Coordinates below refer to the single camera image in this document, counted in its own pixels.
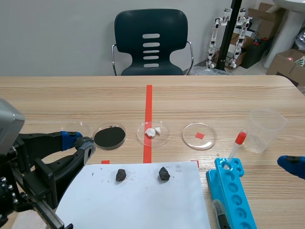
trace red tape line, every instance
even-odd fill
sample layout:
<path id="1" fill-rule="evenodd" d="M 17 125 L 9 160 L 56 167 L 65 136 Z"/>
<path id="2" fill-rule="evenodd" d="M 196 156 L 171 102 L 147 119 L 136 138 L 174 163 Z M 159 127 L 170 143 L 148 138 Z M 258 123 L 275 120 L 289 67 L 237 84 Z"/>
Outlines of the red tape line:
<path id="1" fill-rule="evenodd" d="M 101 161 L 101 164 L 110 164 L 110 160 Z"/>
<path id="2" fill-rule="evenodd" d="M 153 86 L 146 86 L 146 108 L 145 108 L 145 124 L 144 132 L 152 127 L 152 116 L 153 116 Z M 144 149 L 143 149 L 143 163 L 152 162 L 152 138 L 144 134 Z"/>
<path id="3" fill-rule="evenodd" d="M 191 161 L 197 161 L 197 160 L 191 160 Z M 199 161 L 197 161 L 197 166 L 198 166 L 198 168 L 199 168 Z"/>

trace petri dish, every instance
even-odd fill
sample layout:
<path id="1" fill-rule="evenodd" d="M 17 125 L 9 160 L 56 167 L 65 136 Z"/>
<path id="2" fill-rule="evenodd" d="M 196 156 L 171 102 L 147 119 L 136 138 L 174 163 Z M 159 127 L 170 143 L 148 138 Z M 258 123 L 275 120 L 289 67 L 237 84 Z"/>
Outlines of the petri dish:
<path id="1" fill-rule="evenodd" d="M 156 133 L 155 137 L 146 136 L 145 126 L 153 129 L 159 127 L 161 130 L 160 135 Z M 158 147 L 158 146 L 163 146 L 168 141 L 170 137 L 170 131 L 162 121 L 145 122 L 145 123 L 141 123 L 141 125 L 139 126 L 137 131 L 137 137 L 139 142 L 141 142 L 145 146 Z"/>
<path id="2" fill-rule="evenodd" d="M 90 127 L 86 123 L 81 121 L 67 123 L 67 125 L 61 127 L 61 131 L 79 132 L 82 136 L 91 137 Z"/>
<path id="3" fill-rule="evenodd" d="M 126 138 L 125 128 L 118 123 L 106 123 L 93 133 L 95 145 L 100 149 L 113 150 L 123 145 Z"/>
<path id="4" fill-rule="evenodd" d="M 184 142 L 198 150 L 210 149 L 215 145 L 216 132 L 204 123 L 191 123 L 182 131 Z"/>

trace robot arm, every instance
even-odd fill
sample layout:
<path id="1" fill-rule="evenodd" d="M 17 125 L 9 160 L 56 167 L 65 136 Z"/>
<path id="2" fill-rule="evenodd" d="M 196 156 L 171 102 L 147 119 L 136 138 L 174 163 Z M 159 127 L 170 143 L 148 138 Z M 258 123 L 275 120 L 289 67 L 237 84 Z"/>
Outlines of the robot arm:
<path id="1" fill-rule="evenodd" d="M 236 68 L 236 61 L 242 51 L 242 46 L 244 44 L 244 39 L 245 39 L 245 33 L 249 27 L 249 24 L 250 24 L 250 18 L 248 17 L 245 17 L 245 12 L 246 10 L 245 9 L 240 9 L 239 10 L 239 14 L 238 14 L 238 17 L 237 17 L 237 22 L 236 22 L 236 25 L 237 26 L 241 26 L 241 31 L 239 33 L 239 37 L 238 37 L 238 40 L 236 42 L 236 45 L 235 45 L 235 51 L 234 51 L 234 54 L 233 54 L 233 58 L 230 60 L 230 66 L 233 67 L 233 68 Z"/>
<path id="2" fill-rule="evenodd" d="M 0 228 L 13 211 L 33 209 L 51 229 L 72 229 L 72 224 L 64 226 L 53 209 L 95 152 L 93 140 L 78 132 L 19 134 L 23 123 L 23 115 L 0 99 Z M 73 147 L 77 149 L 73 155 L 50 164 L 42 161 Z M 16 183 L 25 193 L 19 192 Z"/>
<path id="3" fill-rule="evenodd" d="M 232 9 L 225 8 L 223 17 L 215 19 L 212 36 L 209 42 L 208 59 L 206 62 L 206 66 L 209 68 L 214 68 L 214 64 L 212 63 L 213 63 L 214 54 L 216 52 L 216 38 L 217 38 L 218 28 L 219 26 L 226 26 L 228 24 L 228 21 L 230 20 L 231 17 L 231 12 Z"/>

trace test tube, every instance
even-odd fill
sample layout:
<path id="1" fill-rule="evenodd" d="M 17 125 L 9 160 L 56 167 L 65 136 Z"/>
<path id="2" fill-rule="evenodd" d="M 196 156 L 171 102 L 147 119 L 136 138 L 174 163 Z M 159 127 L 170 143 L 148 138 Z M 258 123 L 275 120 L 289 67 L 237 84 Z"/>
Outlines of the test tube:
<path id="1" fill-rule="evenodd" d="M 224 168 L 225 169 L 230 169 L 229 165 L 231 164 L 231 161 L 233 159 L 233 157 L 235 156 L 237 150 L 239 149 L 239 147 L 243 144 L 245 138 L 247 137 L 247 132 L 245 130 L 242 130 L 236 140 L 235 140 L 235 143 L 234 143 L 234 146 L 233 146 L 233 149 L 228 157 L 228 160 L 226 161 L 225 165 L 224 165 Z"/>

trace blue test tube rack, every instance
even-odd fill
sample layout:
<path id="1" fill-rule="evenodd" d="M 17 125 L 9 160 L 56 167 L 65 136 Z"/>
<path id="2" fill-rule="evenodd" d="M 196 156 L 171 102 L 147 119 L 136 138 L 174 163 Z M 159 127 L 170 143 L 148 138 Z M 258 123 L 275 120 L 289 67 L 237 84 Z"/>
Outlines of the blue test tube rack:
<path id="1" fill-rule="evenodd" d="M 216 169 L 207 171 L 212 200 L 220 200 L 225 207 L 231 229 L 257 229 L 240 177 L 244 169 L 238 158 L 233 158 L 229 169 L 224 169 L 227 158 L 215 160 Z"/>

